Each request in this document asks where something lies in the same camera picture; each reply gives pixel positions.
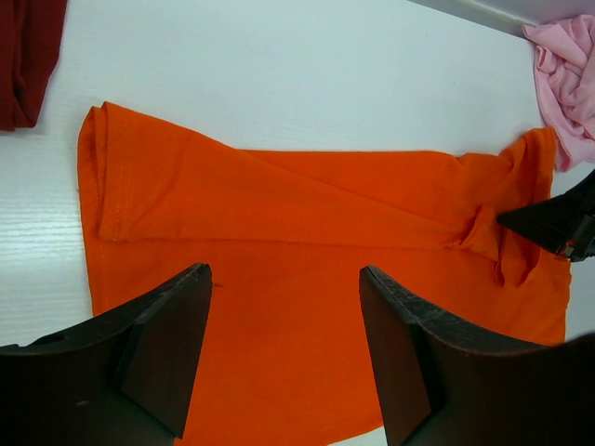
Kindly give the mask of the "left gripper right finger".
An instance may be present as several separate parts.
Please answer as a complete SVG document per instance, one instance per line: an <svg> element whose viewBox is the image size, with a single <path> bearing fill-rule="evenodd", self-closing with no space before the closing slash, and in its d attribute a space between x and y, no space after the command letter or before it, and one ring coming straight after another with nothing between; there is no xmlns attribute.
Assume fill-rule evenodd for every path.
<svg viewBox="0 0 595 446"><path fill-rule="evenodd" d="M375 267L360 301L390 445L590 445L594 337L552 347L495 333Z"/></svg>

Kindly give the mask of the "orange t-shirt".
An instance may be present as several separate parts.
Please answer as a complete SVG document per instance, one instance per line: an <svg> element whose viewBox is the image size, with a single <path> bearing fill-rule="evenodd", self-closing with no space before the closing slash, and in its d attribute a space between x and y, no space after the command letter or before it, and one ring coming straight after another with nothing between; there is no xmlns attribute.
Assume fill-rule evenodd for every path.
<svg viewBox="0 0 595 446"><path fill-rule="evenodd" d="M565 337L569 264L496 221L549 197L551 129L496 155L245 151L104 103L77 146L95 313L191 264L212 270L185 445L326 445L378 428L368 265L489 330Z"/></svg>

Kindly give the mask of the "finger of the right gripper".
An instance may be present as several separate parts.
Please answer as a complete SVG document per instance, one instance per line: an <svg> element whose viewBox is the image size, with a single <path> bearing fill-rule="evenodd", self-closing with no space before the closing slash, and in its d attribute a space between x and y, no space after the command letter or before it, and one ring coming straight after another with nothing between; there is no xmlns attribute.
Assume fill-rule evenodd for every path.
<svg viewBox="0 0 595 446"><path fill-rule="evenodd" d="M594 257L594 171L566 193L505 212L496 221L571 262Z"/></svg>

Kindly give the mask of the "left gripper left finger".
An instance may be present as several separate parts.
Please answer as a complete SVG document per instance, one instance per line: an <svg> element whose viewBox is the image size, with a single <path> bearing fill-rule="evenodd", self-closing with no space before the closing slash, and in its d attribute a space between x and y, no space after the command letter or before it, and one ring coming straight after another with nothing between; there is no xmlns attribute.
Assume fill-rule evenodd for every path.
<svg viewBox="0 0 595 446"><path fill-rule="evenodd" d="M174 444L211 295L211 269L197 264L90 320L3 346L2 444Z"/></svg>

